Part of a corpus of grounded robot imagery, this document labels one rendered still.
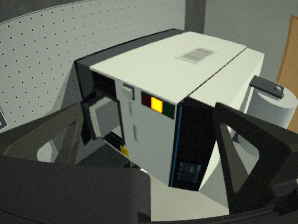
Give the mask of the white cylinder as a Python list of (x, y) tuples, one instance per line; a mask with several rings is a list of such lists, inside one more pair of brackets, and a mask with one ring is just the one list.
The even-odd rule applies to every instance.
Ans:
[[(287, 129), (298, 105), (296, 96), (284, 87), (284, 98), (253, 89), (246, 114)], [(241, 147), (250, 155), (259, 157), (259, 151), (238, 134)]]

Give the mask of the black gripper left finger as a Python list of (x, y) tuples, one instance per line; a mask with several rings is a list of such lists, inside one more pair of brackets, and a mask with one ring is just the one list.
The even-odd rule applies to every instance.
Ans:
[(54, 163), (75, 165), (83, 112), (76, 102), (52, 114), (0, 133), (0, 153), (5, 156), (35, 160), (38, 150), (69, 126)]

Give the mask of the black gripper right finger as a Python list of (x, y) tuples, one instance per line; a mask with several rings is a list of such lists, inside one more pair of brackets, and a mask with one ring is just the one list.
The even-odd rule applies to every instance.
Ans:
[[(298, 133), (221, 102), (216, 102), (212, 119), (229, 214), (248, 211), (266, 189), (297, 180)], [(250, 174), (235, 149), (227, 125), (259, 151), (259, 159)]]

